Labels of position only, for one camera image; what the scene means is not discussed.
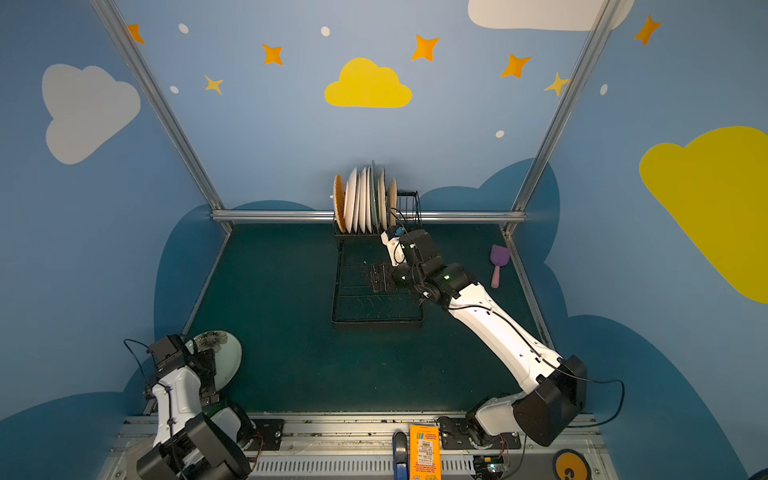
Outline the black wire dish rack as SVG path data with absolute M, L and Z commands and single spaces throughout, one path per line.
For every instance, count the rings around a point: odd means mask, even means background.
M 333 223 L 337 268 L 331 321 L 336 328 L 418 328 L 424 318 L 418 296 L 408 289 L 375 294 L 372 265 L 389 263 L 380 234 L 341 233 Z

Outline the dark navy plate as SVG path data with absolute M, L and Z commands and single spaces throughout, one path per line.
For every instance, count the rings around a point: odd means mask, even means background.
M 397 219 L 396 219 L 397 197 L 398 197 L 397 181 L 395 179 L 392 179 L 388 186 L 388 191 L 387 191 L 387 219 L 388 219 L 389 226 L 394 226 L 397 223 Z

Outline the green-rimmed Hao Wei plate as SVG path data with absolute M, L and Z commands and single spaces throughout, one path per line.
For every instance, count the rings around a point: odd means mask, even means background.
M 344 204 L 344 222 L 345 230 L 347 233 L 352 234 L 355 232 L 357 220 L 355 219 L 355 208 L 357 205 L 357 180 L 358 171 L 354 168 L 346 183 L 345 189 L 345 204 Z

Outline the cream floral plate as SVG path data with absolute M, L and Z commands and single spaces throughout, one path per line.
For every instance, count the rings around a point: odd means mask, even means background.
M 378 176 L 378 180 L 377 180 L 377 199 L 378 199 L 379 223 L 380 223 L 380 229 L 382 231 L 386 230 L 388 227 L 385 177 L 386 177 L 386 172 L 384 169 L 381 169 Z

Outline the grey-green plain plate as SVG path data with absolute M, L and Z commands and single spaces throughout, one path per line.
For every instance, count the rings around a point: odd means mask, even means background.
M 370 208 L 371 208 L 371 222 L 373 231 L 379 233 L 381 231 L 380 215 L 379 215 L 379 198 L 378 198 L 378 179 L 376 171 L 376 163 L 371 162 L 370 170 Z

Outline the sunburst plate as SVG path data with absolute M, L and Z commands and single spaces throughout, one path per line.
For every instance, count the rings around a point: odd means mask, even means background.
M 361 214 L 362 188 L 363 188 L 363 174 L 361 172 L 359 172 L 357 174 L 357 180 L 356 180 L 354 207 L 353 207 L 353 215 L 352 215 L 352 220 L 353 220 L 353 222 L 352 222 L 352 231 L 355 234 L 360 234 L 361 233 L 360 214 Z
M 369 194 L 368 194 L 368 172 L 369 169 L 364 167 L 360 173 L 358 180 L 358 220 L 359 229 L 362 234 L 367 234 L 370 230 L 369 224 Z

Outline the woven bamboo plate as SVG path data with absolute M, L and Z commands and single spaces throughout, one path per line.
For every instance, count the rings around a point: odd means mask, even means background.
M 334 215 L 338 229 L 341 233 L 346 232 L 345 222 L 345 189 L 342 177 L 337 174 L 334 178 L 333 184 L 333 202 L 334 202 Z

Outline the white plate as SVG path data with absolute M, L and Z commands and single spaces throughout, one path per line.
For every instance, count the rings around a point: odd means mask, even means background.
M 373 200 L 372 200 L 372 193 L 373 193 L 373 187 L 372 187 L 372 168 L 367 167 L 366 168 L 366 180 L 365 180 L 365 186 L 366 186 L 366 193 L 365 193 L 365 214 L 366 214 L 366 230 L 368 234 L 374 233 L 374 214 L 372 213 L 373 208 Z

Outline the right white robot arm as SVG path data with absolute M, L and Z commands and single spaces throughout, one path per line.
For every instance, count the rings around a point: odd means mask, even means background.
M 520 326 L 458 263 L 448 264 L 423 229 L 390 227 L 380 235 L 389 261 L 375 267 L 375 286 L 407 288 L 468 327 L 517 381 L 517 394 L 490 398 L 466 414 L 472 442 L 520 430 L 547 447 L 584 410 L 587 367 L 562 357 Z

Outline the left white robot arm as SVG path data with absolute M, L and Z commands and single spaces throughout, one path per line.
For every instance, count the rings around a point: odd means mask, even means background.
M 152 449 L 136 461 L 141 479 L 245 479 L 252 467 L 245 448 L 254 425 L 237 404 L 204 412 L 201 394 L 213 384 L 211 351 L 191 351 L 173 334 L 148 347 L 155 365 L 149 391 L 158 408 Z

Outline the mint green leaf plate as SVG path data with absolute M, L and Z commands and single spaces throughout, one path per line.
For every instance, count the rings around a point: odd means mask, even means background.
M 212 353 L 215 374 L 213 390 L 221 391 L 235 377 L 242 362 L 242 345 L 230 332 L 210 330 L 194 336 L 186 342 L 186 347 L 193 354 Z

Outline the orange box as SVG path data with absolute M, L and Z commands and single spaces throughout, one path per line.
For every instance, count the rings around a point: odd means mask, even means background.
M 441 480 L 441 440 L 437 426 L 409 428 L 409 475 L 411 480 Z

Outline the yellow black wheel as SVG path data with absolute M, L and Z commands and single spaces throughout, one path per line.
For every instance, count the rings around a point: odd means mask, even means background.
M 592 470 L 586 458 L 572 449 L 560 450 L 554 456 L 553 471 L 558 480 L 592 479 Z

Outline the aluminium frame rail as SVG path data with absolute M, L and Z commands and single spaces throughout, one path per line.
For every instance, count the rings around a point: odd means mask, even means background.
M 282 210 L 214 210 L 214 221 L 235 224 L 250 223 L 331 223 L 335 220 L 333 211 L 282 211 Z M 472 212 L 472 211 L 422 211 L 419 214 L 407 212 L 407 220 L 421 220 L 423 223 L 471 223 L 503 224 L 522 223 L 526 220 L 523 212 Z

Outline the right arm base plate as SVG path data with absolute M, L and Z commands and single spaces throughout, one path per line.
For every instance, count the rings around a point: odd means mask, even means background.
M 520 450 L 521 437 L 516 433 L 489 436 L 479 433 L 465 418 L 440 416 L 437 419 L 443 450 Z

